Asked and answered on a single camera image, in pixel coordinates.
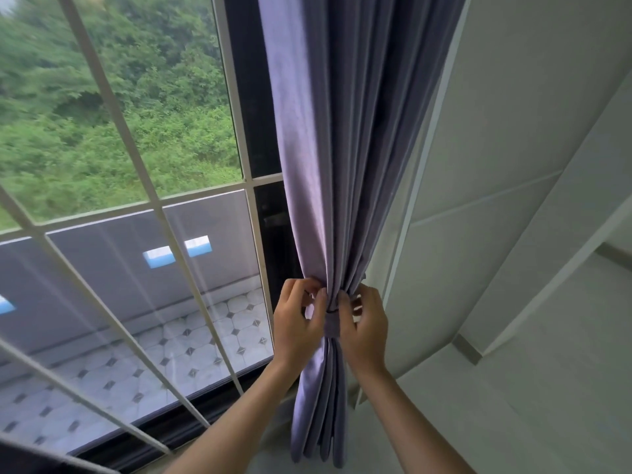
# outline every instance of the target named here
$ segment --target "curtain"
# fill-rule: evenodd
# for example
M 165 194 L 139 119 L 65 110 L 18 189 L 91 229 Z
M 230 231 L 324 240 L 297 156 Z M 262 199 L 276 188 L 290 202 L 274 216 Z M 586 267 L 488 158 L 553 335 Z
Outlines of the curtain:
M 346 459 L 337 293 L 375 249 L 464 0 L 258 0 L 277 140 L 305 277 L 328 290 L 325 337 L 301 374 L 298 462 Z M 308 308 L 306 317 L 311 316 Z

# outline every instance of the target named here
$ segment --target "person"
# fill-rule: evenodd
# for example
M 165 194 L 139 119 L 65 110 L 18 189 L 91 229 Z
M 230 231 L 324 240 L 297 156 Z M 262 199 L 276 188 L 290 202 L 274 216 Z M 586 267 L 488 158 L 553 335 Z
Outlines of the person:
M 376 289 L 363 284 L 351 301 L 338 294 L 344 358 L 371 402 L 403 471 L 473 473 L 401 390 L 384 361 L 388 321 Z M 314 303 L 311 320 L 301 308 Z M 288 279 L 274 311 L 274 357 L 257 381 L 165 474 L 239 474 L 258 449 L 275 408 L 323 336 L 327 293 L 313 278 Z M 359 315 L 356 324 L 353 315 Z

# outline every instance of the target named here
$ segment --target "white floor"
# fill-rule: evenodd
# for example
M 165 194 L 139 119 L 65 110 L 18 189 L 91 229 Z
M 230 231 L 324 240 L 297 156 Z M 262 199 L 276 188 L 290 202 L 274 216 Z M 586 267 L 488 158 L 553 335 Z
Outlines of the white floor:
M 236 372 L 273 355 L 261 288 L 210 306 L 209 311 Z M 230 381 L 199 312 L 135 337 L 186 396 Z M 64 362 L 53 371 L 127 422 L 176 402 L 173 393 L 122 341 Z M 0 385 L 0 431 L 22 442 L 70 452 L 115 429 L 114 424 L 36 377 Z

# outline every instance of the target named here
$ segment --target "person's left hand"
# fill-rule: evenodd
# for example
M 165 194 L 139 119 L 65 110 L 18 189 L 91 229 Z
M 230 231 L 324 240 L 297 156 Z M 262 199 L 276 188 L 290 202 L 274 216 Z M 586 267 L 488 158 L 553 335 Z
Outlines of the person's left hand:
M 312 319 L 301 308 L 314 303 Z M 323 337 L 327 290 L 318 280 L 286 279 L 274 310 L 274 362 L 298 376 Z

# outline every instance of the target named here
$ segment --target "vegetation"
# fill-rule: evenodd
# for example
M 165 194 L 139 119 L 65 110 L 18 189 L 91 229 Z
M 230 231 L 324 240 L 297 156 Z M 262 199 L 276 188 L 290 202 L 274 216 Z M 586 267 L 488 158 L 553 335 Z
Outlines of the vegetation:
M 75 0 L 159 195 L 241 179 L 210 0 Z M 57 0 L 0 6 L 0 180 L 38 220 L 145 199 Z M 0 211 L 0 230 L 13 223 Z

